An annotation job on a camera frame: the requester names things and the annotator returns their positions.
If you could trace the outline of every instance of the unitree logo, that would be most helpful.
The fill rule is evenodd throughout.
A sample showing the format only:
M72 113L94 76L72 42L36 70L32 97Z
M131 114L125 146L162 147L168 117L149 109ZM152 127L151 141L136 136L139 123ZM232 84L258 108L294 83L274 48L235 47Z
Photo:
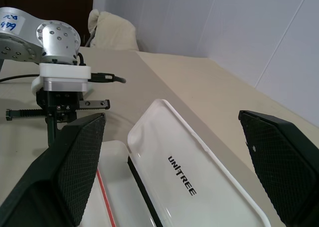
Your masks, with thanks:
M188 192L194 196L197 194L197 192L195 191L195 189L192 187L192 185L190 184L189 180L187 179L187 177L185 176L185 174L183 173L183 171L181 170L181 167L176 164L176 161L173 159L172 156L170 156L168 158L169 162L171 163L171 165L173 166L173 168L177 171L176 175L178 177L180 177L180 179L183 181L183 184L185 185L185 187L188 189Z

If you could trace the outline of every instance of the red line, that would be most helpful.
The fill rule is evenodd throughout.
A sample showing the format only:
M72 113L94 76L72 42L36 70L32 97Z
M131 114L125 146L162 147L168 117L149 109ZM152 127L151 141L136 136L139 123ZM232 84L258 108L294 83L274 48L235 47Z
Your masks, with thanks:
M102 194L103 194L103 198L104 198L104 202L105 202L105 205L106 205L106 209L107 209L108 214L109 214L111 225L112 225L112 227L116 227L115 221L114 221L114 218L113 218L113 215L112 215L112 211L111 211L111 208L110 208L110 204L109 204L108 198L107 198L106 193L105 193L104 185L103 185L102 178L101 178L99 170L97 170L96 174L97 174L98 179L99 179L101 191L102 191Z

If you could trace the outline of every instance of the white wall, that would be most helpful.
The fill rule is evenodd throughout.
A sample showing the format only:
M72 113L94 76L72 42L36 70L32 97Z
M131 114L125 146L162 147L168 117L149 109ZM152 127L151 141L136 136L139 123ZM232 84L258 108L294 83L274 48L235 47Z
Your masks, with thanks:
M317 0L109 0L144 51L209 57L319 126Z

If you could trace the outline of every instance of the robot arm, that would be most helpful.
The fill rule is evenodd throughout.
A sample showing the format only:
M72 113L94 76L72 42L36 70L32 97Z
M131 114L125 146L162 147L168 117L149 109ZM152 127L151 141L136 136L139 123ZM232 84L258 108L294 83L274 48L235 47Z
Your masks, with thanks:
M57 123L77 119L77 110L109 109L109 100L83 100L91 82L125 83L125 79L107 73L92 73L83 58L77 65L80 36L70 25L41 20L11 7L0 8L0 60L39 63L40 75L32 82L39 110L10 110L6 119L44 117L48 144L59 132Z
M73 65L80 42L78 32L64 22L0 8L0 59Z

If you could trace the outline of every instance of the black textured pad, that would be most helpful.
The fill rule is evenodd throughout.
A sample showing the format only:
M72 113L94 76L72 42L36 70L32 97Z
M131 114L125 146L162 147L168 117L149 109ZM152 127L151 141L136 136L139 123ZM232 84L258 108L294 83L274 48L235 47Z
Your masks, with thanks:
M64 126L0 207L0 227L78 226L97 171L104 126L104 113Z
M318 204L319 150L290 122L248 111L239 119L255 172L278 215L287 225L303 226Z
M57 173L57 184L72 222L81 222L98 168L105 120L83 127Z

